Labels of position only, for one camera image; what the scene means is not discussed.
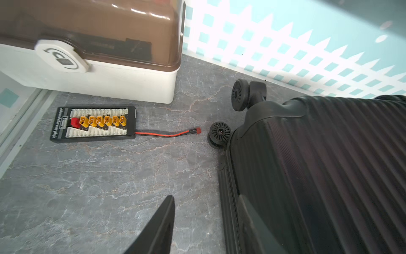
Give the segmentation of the black hard-shell suitcase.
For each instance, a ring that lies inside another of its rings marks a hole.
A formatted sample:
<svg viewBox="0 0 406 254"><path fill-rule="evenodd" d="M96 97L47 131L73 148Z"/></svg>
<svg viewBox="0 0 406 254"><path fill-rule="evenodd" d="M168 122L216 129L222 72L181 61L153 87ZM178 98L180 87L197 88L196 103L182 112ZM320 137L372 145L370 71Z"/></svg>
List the black hard-shell suitcase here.
<svg viewBox="0 0 406 254"><path fill-rule="evenodd" d="M242 254L237 202L248 198L286 254L406 251L406 98L301 96L282 104L239 79L245 120L214 123L226 251Z"/></svg>

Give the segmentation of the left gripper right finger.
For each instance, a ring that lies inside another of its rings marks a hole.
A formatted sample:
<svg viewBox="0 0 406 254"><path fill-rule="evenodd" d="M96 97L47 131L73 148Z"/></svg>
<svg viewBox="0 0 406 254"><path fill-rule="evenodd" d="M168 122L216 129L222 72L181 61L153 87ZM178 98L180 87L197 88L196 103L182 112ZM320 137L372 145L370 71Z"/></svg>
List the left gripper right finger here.
<svg viewBox="0 0 406 254"><path fill-rule="evenodd" d="M285 254L286 250L267 228L248 198L240 195L237 202L239 242L242 254Z"/></svg>

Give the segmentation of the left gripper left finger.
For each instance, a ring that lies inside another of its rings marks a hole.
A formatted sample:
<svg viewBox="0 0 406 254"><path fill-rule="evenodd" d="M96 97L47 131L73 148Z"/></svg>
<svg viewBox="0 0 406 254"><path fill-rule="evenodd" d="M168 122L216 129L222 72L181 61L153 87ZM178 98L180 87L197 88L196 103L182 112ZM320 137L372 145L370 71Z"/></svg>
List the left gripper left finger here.
<svg viewBox="0 0 406 254"><path fill-rule="evenodd" d="M125 254L169 254L175 219L175 201L168 195Z"/></svg>

